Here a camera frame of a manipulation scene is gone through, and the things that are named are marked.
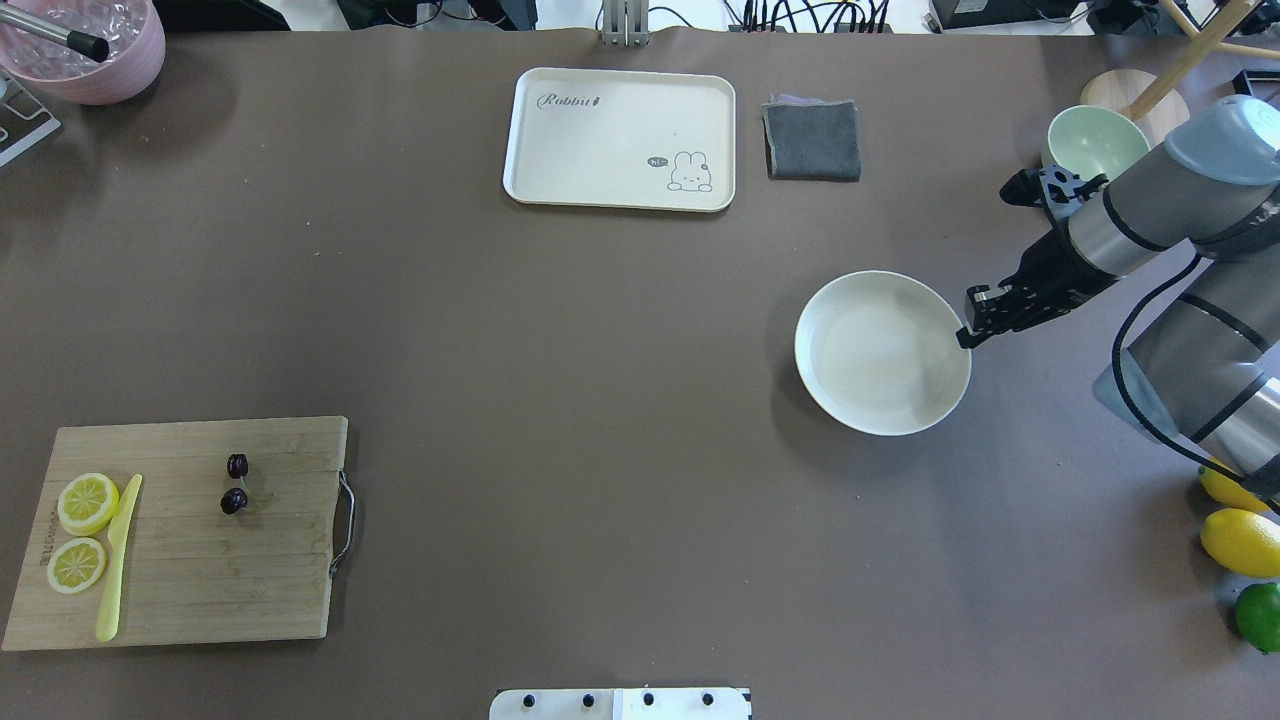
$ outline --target bowl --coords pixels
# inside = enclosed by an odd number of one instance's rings
[[[55,58],[61,53],[69,54],[69,50],[17,28],[0,26],[0,64],[28,90],[41,90],[81,105],[110,105],[142,92],[160,74],[165,53],[164,27],[160,24],[160,17],[151,0],[10,0],[9,4],[44,18],[49,18],[47,10],[50,8],[59,8],[64,12],[69,8],[84,9],[84,14],[88,15],[90,5],[120,6],[142,19],[132,41],[113,42],[108,37],[108,41],[113,44],[113,50],[106,61],[90,63],[84,72],[72,77],[42,76],[35,70],[35,63],[38,61],[35,59],[36,56]],[[111,10],[111,14],[119,18],[122,13]],[[61,18],[65,15],[51,19],[54,22],[61,20],[61,24],[65,26],[77,24]],[[95,15],[87,20],[88,24],[73,27],[73,29],[99,36],[106,35],[104,32],[105,22],[108,22],[105,18],[106,15]],[[33,51],[33,55],[19,55],[19,53],[27,53],[28,49]]]
[[[1147,136],[1129,118],[1097,105],[1076,105],[1048,124],[1041,160],[1084,179],[1106,173],[1114,181],[1149,150]]]
[[[796,324],[796,368],[832,418],[876,436],[931,428],[955,410],[973,360],[955,310],[928,286],[863,270],[819,290]]]

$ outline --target white floor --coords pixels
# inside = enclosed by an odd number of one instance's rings
[[[814,5],[819,0],[812,0]],[[927,33],[929,32],[928,26],[924,23],[924,17],[928,13],[929,0],[888,0],[888,24],[893,28],[893,32],[899,33]],[[268,5],[279,10],[289,26],[293,29],[347,29],[347,23],[342,18],[342,13],[338,12],[338,5],[334,0],[264,0]],[[457,5],[461,9],[454,8],[457,12],[453,14],[462,14],[466,12],[465,0],[447,0],[448,6],[453,8]],[[733,9],[741,13],[742,0],[730,0]],[[792,8],[799,9],[804,5],[803,0],[791,0]],[[724,8],[723,3],[718,0],[650,0],[650,6],[668,6],[682,14],[692,26],[704,29],[727,29],[731,22],[730,13]],[[1208,10],[1212,8],[1212,0],[1192,0],[1190,8],[1197,18],[1204,18]],[[593,27],[595,24],[596,14],[600,10],[600,0],[538,0],[538,28],[539,29],[553,29],[561,27]],[[425,5],[420,9],[420,13],[425,10]],[[827,14],[831,12],[829,8],[818,10],[818,19],[826,22]],[[813,32],[813,20],[809,19],[808,13],[796,14],[796,26],[801,32]],[[673,14],[666,12],[650,12],[649,14],[649,27],[650,29],[662,29],[666,27],[680,26],[681,23]],[[483,23],[466,23],[460,20],[453,20],[451,18],[438,18],[428,24],[424,24],[421,29],[486,29]],[[987,26],[977,28],[966,28],[957,31],[948,31],[956,33],[968,35],[1092,35],[1093,31],[1080,17],[1076,20],[1066,24],[1050,23],[1050,22],[1034,22],[1034,23],[1010,23],[1002,26]]]

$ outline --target cutting board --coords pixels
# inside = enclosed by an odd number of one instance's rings
[[[250,509],[224,515],[227,457],[248,457]],[[63,428],[36,506],[4,650],[323,638],[346,418]],[[115,639],[93,638],[106,584],[64,596],[46,566],[72,538],[58,493],[83,473],[142,475]],[[108,548],[106,530],[95,537]]]

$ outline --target folded cloth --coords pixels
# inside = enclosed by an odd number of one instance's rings
[[[855,182],[863,177],[858,106],[776,95],[764,104],[769,177]]]

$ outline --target ice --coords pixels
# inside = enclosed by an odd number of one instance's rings
[[[68,0],[49,8],[45,17],[72,29],[105,37],[111,46],[106,56],[110,63],[138,38],[146,8],[141,0]],[[4,28],[4,33],[9,40],[9,59],[31,77],[67,79],[106,64],[27,32]]]

